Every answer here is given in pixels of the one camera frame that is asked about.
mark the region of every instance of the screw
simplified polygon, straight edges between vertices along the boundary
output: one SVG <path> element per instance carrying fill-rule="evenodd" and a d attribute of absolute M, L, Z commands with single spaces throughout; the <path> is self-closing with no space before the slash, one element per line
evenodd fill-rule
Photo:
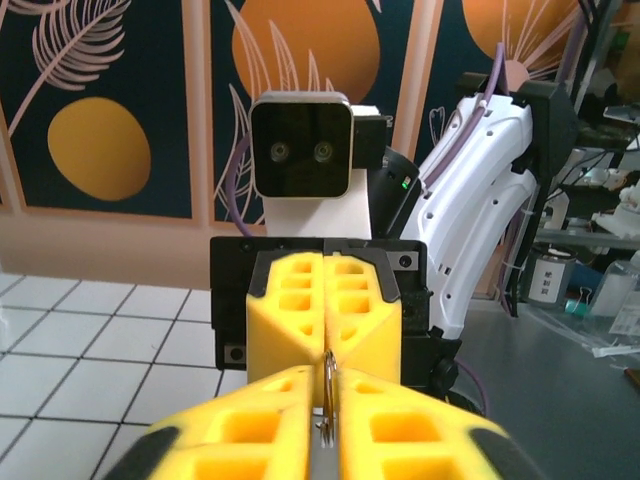
<path fill-rule="evenodd" d="M 241 348 L 232 348 L 229 356 L 232 360 L 238 362 L 242 360 L 242 357 L 244 357 L 244 353 L 242 352 Z"/>
<path fill-rule="evenodd" d="M 402 268 L 409 268 L 411 266 L 411 257 L 409 255 L 403 255 L 400 257 L 399 263 Z"/>

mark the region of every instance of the keyring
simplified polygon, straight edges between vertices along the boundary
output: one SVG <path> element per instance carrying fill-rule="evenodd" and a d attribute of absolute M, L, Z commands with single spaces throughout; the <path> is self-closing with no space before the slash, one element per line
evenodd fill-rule
<path fill-rule="evenodd" d="M 331 350 L 324 354 L 324 404 L 322 421 L 316 424 L 320 429 L 323 447 L 333 447 L 336 439 L 335 407 L 333 405 L 333 383 L 337 370 L 336 357 Z"/>

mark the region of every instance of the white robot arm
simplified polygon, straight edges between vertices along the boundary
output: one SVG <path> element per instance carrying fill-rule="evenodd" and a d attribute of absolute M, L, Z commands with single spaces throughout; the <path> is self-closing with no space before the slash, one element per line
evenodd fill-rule
<path fill-rule="evenodd" d="M 458 104 L 462 121 L 450 123 L 442 140 L 420 167 L 424 178 L 446 153 L 471 117 L 480 95 Z M 442 338 L 462 332 L 473 291 L 502 233 L 535 191 L 529 170 L 512 171 L 532 140 L 528 106 L 494 95 L 462 150 L 415 205 L 401 238 L 428 246 L 427 285 L 434 292 L 429 322 Z"/>

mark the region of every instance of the floor tile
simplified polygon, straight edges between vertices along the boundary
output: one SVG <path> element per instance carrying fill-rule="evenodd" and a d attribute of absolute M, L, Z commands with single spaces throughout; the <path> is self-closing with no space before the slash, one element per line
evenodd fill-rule
<path fill-rule="evenodd" d="M 220 379 L 213 368 L 154 365 L 125 421 L 154 423 L 210 400 Z"/>
<path fill-rule="evenodd" d="M 156 362 L 213 367 L 215 366 L 214 338 L 211 325 L 176 322 Z"/>
<path fill-rule="evenodd" d="M 114 317 L 85 356 L 151 363 L 170 327 L 171 322 Z"/>
<path fill-rule="evenodd" d="M 76 280 L 27 277 L 2 295 L 0 303 L 6 306 L 52 308 L 76 283 Z"/>
<path fill-rule="evenodd" d="M 147 431 L 147 427 L 139 427 L 136 425 L 122 425 L 118 433 L 116 433 L 113 443 L 109 447 L 109 451 L 105 455 L 100 468 L 96 472 L 95 479 L 100 479 L 113 468 L 120 457 Z"/>
<path fill-rule="evenodd" d="M 42 310 L 0 308 L 0 352 L 6 352 L 45 315 Z"/>
<path fill-rule="evenodd" d="M 133 285 L 125 283 L 83 281 L 65 298 L 57 310 L 113 314 Z"/>
<path fill-rule="evenodd" d="M 0 463 L 0 478 L 91 478 L 115 429 L 115 425 L 34 420 Z"/>
<path fill-rule="evenodd" d="M 188 292 L 182 288 L 138 285 L 118 310 L 118 315 L 173 319 L 178 315 Z"/>
<path fill-rule="evenodd" d="M 178 320 L 196 320 L 211 323 L 211 292 L 191 290 Z"/>
<path fill-rule="evenodd" d="M 12 275 L 10 273 L 0 273 L 0 293 L 4 292 L 11 285 L 22 278 L 22 275 Z"/>
<path fill-rule="evenodd" d="M 81 360 L 41 416 L 119 422 L 147 368 L 139 363 Z"/>
<path fill-rule="evenodd" d="M 0 418 L 0 456 L 18 436 L 28 420 L 23 418 Z"/>
<path fill-rule="evenodd" d="M 12 354 L 2 358 L 0 414 L 34 415 L 73 363 L 74 360 L 66 358 Z"/>
<path fill-rule="evenodd" d="M 227 393 L 235 392 L 239 388 L 247 386 L 247 372 L 237 370 L 225 370 L 222 373 L 222 381 L 220 382 L 220 390 L 218 397 Z"/>
<path fill-rule="evenodd" d="M 105 315 L 51 312 L 13 351 L 79 357 L 107 320 Z"/>

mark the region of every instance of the gray table surface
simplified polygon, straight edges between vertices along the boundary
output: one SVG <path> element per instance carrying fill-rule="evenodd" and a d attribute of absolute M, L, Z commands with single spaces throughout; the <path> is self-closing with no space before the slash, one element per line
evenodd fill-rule
<path fill-rule="evenodd" d="M 526 314 L 472 302 L 459 358 L 481 378 L 490 418 L 551 479 L 640 479 L 640 392 L 621 362 L 595 359 Z M 456 389 L 477 395 L 460 374 Z"/>

